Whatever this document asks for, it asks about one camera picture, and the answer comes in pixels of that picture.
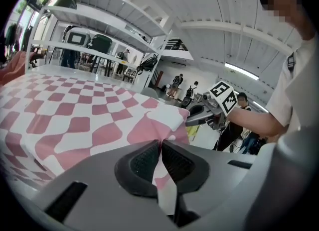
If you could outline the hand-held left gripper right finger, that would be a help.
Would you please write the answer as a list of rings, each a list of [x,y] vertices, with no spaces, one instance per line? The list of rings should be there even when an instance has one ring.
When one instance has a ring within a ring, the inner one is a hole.
[[[161,144],[162,161],[176,184],[177,196],[173,222],[183,227],[199,218],[186,208],[183,195],[199,190],[209,176],[209,164],[201,157],[189,152],[169,140]]]

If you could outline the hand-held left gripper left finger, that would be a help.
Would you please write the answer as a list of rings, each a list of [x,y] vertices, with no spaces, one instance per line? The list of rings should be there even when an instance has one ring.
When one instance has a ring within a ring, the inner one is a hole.
[[[126,152],[114,167],[118,183],[131,195],[156,199],[158,191],[153,175],[159,161],[159,141],[131,144],[124,149]]]

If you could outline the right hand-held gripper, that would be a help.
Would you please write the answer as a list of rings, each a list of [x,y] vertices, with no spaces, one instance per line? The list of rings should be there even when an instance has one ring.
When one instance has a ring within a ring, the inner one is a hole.
[[[233,87],[224,81],[219,81],[210,87],[202,96],[203,105],[193,105],[185,126],[207,124],[213,129],[220,129],[237,106],[238,101]]]

